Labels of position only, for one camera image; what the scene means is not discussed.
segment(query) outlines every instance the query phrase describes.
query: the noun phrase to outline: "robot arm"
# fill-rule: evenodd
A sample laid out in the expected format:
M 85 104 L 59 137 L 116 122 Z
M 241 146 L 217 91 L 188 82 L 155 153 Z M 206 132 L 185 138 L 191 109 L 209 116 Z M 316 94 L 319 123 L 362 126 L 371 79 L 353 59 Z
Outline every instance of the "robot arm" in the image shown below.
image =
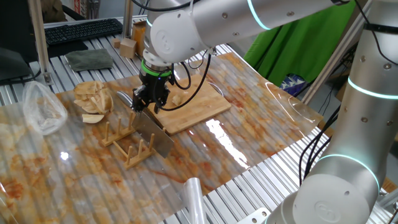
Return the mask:
M 178 6 L 188 0 L 151 0 L 151 7 Z M 326 9 L 334 0 L 201 0 L 183 10 L 151 12 L 140 78 L 134 97 L 161 88 L 159 74 L 201 50 L 232 42 Z M 363 224 L 386 176 L 386 159 L 398 132 L 398 0 L 373 3 L 342 102 L 336 134 L 322 158 L 269 216 L 267 224 Z M 375 32 L 379 43 L 373 37 Z M 162 77 L 160 86 L 153 80 Z
M 151 8 L 167 8 L 190 0 L 151 0 Z M 164 106 L 169 95 L 166 72 L 172 63 L 183 62 L 202 50 L 233 42 L 301 19 L 340 0 L 200 0 L 178 11 L 150 12 L 140 79 L 134 90 L 133 108 L 142 111 L 157 102 Z
M 151 5 L 155 7 L 156 1 L 151 1 Z M 331 0 L 201 0 L 184 10 L 160 15 L 150 13 L 146 46 L 166 62 L 182 62 L 202 50 L 279 27 L 338 3 Z

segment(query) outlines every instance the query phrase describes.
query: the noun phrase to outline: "black cable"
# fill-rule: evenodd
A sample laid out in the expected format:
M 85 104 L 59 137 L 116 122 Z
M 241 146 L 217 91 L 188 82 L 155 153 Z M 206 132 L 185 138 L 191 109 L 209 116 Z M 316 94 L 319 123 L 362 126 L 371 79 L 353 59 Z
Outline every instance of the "black cable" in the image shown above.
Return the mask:
M 339 112 L 339 110 L 340 110 L 340 106 L 336 109 L 336 111 L 332 114 L 332 116 L 330 116 L 329 120 L 326 122 L 325 127 L 323 127 L 323 129 L 319 132 L 319 134 L 316 135 L 315 138 L 313 138 L 313 139 L 310 141 L 310 143 L 306 146 L 306 148 L 305 148 L 305 149 L 303 150 L 303 152 L 301 153 L 300 159 L 299 159 L 299 161 L 298 161 L 298 179 L 299 179 L 299 181 L 300 181 L 300 185 L 302 184 L 302 181 L 303 181 L 303 179 L 302 179 L 302 171 L 301 171 L 301 164 L 302 164 L 302 162 L 303 162 L 303 158 L 304 158 L 305 153 L 307 152 L 307 150 L 311 147 L 311 145 L 312 145 L 317 139 L 320 139 L 320 138 L 322 137 L 322 134 L 329 128 L 329 126 L 331 126 L 331 125 L 333 124 L 333 123 L 332 123 L 332 120 L 333 120 L 333 118 L 337 115 L 337 113 Z
M 193 95 L 192 95 L 185 103 L 181 104 L 180 106 L 176 106 L 176 107 L 174 107 L 174 108 L 164 108 L 164 107 L 162 106 L 162 104 L 161 104 L 161 103 L 156 99 L 156 97 L 155 97 L 154 99 L 155 99 L 156 106 L 157 106 L 159 109 L 164 110 L 164 111 L 175 111 L 175 110 L 180 109 L 181 107 L 187 105 L 189 102 L 191 102 L 192 99 L 198 94 L 198 92 L 199 92 L 201 86 L 204 84 L 204 82 L 205 82 L 205 80 L 206 80 L 206 76 L 207 76 L 207 73 L 208 73 L 209 68 L 210 68 L 210 62 L 211 62 L 211 54 L 209 54 L 209 58 L 208 58 L 207 65 L 206 65 L 206 69 L 205 69 L 205 72 L 204 72 L 204 74 L 203 74 L 203 78 L 201 79 L 201 82 L 200 82 L 200 84 L 199 84 L 197 90 L 193 93 Z M 159 79 L 156 79 L 156 81 L 155 81 L 155 87 L 154 87 L 154 92 L 153 92 L 153 95 L 154 95 L 154 96 L 156 96 L 156 85 L 157 85 L 157 81 L 158 81 L 158 80 L 159 80 Z
M 139 7 L 146 9 L 148 11 L 152 11 L 152 12 L 168 12 L 168 11 L 174 11 L 174 10 L 178 10 L 178 9 L 183 9 L 185 7 L 188 7 L 189 5 L 191 5 L 191 2 L 187 2 L 185 4 L 179 5 L 179 6 L 175 6 L 175 7 L 168 7 L 168 8 L 163 8 L 163 9 L 154 9 L 148 6 L 144 6 L 143 4 L 139 3 L 136 0 L 132 0 L 136 5 L 138 5 Z
M 193 67 L 191 66 L 191 59 L 188 59 L 188 66 L 189 66 L 190 68 L 194 69 L 194 70 L 200 68 L 200 67 L 203 65 L 203 62 L 205 61 L 205 55 L 206 55 L 207 51 L 208 51 L 208 50 L 206 50 L 205 53 L 203 53 L 203 55 L 201 56 L 201 63 L 200 63 L 199 66 L 197 66 L 196 68 L 193 68 Z
M 188 70 L 187 66 L 185 65 L 185 63 L 181 62 L 181 64 L 182 64 L 182 66 L 185 68 L 185 71 L 187 72 L 187 76 L 188 76 L 188 86 L 187 86 L 187 87 L 182 87 L 182 86 L 178 83 L 178 81 L 177 81 L 177 79 L 175 78 L 175 75 L 174 75 L 174 63 L 172 64 L 172 77 L 173 77 L 174 83 L 175 83 L 175 85 L 177 85 L 177 87 L 179 87 L 179 88 L 182 89 L 182 90 L 187 90 L 187 89 L 189 89 L 189 88 L 191 87 L 191 83 L 192 83 L 192 81 L 191 81 L 191 73 L 189 72 L 189 70 Z
M 149 0 L 147 0 L 147 2 L 145 3 L 145 7 L 147 7 L 148 6 L 148 4 L 149 4 Z
M 41 70 L 39 70 L 36 73 L 36 75 L 34 75 L 32 78 L 26 78 L 26 79 L 16 80 L 16 81 L 1 81 L 0 82 L 0 86 L 2 86 L 2 85 L 13 85 L 13 84 L 20 84 L 20 83 L 29 82 L 29 81 L 35 80 L 35 78 L 37 78 L 41 73 L 42 73 Z
M 323 127 L 322 129 L 322 134 L 334 123 L 337 121 L 337 115 L 332 119 L 332 121 L 328 124 L 325 125 L 325 127 Z M 311 166 L 313 164 L 313 161 L 315 160 L 316 156 L 312 157 L 313 153 L 315 152 L 315 150 L 317 149 L 317 145 L 319 143 L 319 140 L 321 139 L 322 135 L 317 136 L 317 140 L 313 143 L 313 147 L 311 150 L 310 155 L 308 156 L 308 160 L 307 160 L 307 165 L 305 166 L 305 170 L 304 170 L 304 179 L 307 177 L 307 175 L 310 173 L 311 170 Z
M 355 55 L 355 51 L 356 48 L 358 46 L 358 43 L 354 44 L 350 49 L 348 49 L 347 53 L 345 54 L 345 56 L 343 57 L 343 59 L 341 59 L 340 64 L 331 72 L 331 74 L 334 74 L 337 72 L 338 69 L 340 69 L 341 66 L 345 66 L 345 69 L 340 73 L 339 77 L 337 78 L 338 80 L 340 80 L 340 78 L 342 77 L 342 75 L 344 74 L 344 72 L 348 69 L 349 65 L 345 65 L 346 62 L 352 63 L 354 60 L 354 55 Z M 322 116 L 325 115 L 326 110 L 329 107 L 330 104 L 330 100 L 331 100 L 331 94 L 333 93 L 333 90 L 335 89 L 335 85 L 336 82 L 333 83 L 331 90 L 329 91 L 329 94 L 326 96 L 325 101 L 323 102 L 321 108 L 319 109 L 318 113 L 321 113 L 321 110 L 323 108 L 323 106 L 326 104 L 326 102 L 328 101 L 328 104 L 326 105 L 325 110 L 322 113 Z
M 368 24 L 370 24 L 369 19 L 366 17 L 365 13 L 363 12 L 363 10 L 362 10 L 362 8 L 361 8 L 361 5 L 359 4 L 358 0 L 355 0 L 355 3 L 356 3 L 356 6 L 358 7 L 360 13 L 362 14 L 363 18 L 365 19 L 365 21 L 366 21 Z M 387 57 L 383 54 L 383 52 L 381 51 L 380 44 L 379 44 L 379 40 L 377 39 L 376 33 L 375 33 L 373 30 L 371 30 L 371 32 L 372 32 L 372 34 L 373 34 L 374 40 L 376 41 L 377 49 L 378 49 L 380 55 L 381 55 L 384 59 L 386 59 L 387 61 L 393 63 L 394 65 L 398 65 L 398 63 L 393 62 L 392 60 L 390 60 L 389 58 L 387 58 Z
M 323 145 L 318 149 L 318 151 L 313 155 L 312 160 L 310 161 L 310 167 L 312 166 L 312 164 L 315 162 L 315 159 L 318 157 L 319 153 L 322 152 L 322 150 L 326 147 L 327 144 L 329 144 L 329 142 L 331 141 L 331 137 L 326 140 L 325 143 L 323 143 Z

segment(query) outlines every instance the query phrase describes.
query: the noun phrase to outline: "plastic bag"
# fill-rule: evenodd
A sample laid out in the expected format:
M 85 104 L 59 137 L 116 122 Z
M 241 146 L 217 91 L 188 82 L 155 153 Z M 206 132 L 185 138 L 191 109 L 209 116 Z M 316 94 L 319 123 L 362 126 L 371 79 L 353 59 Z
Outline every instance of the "plastic bag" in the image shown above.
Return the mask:
M 44 136 L 58 131 L 68 118 L 61 101 L 39 82 L 29 82 L 22 99 L 26 121 Z
M 183 188 L 183 201 L 189 209 L 191 224 L 205 224 L 205 206 L 201 194 L 200 180 L 191 178 L 186 181 Z

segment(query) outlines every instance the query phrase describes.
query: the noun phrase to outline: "knife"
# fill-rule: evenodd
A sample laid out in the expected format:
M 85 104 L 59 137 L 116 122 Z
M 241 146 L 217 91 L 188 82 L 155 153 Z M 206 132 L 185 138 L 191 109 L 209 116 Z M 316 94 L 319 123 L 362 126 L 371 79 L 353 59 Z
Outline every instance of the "knife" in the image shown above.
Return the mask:
M 131 108 L 132 98 L 125 92 L 118 91 L 120 100 Z M 174 145 L 174 141 L 151 120 L 146 113 L 136 113 L 136 117 L 132 121 L 132 127 L 141 135 L 141 137 L 149 142 L 152 134 L 155 134 L 154 149 L 162 157 L 166 158 Z

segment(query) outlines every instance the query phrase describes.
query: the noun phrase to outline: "keyboard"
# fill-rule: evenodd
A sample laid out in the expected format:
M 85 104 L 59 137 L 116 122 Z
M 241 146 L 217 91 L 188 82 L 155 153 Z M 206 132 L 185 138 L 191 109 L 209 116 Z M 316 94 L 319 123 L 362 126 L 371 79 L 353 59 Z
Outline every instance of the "keyboard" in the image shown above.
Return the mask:
M 74 40 L 86 40 L 111 34 L 121 34 L 123 25 L 117 19 L 104 19 L 76 25 L 44 29 L 49 45 L 62 44 Z

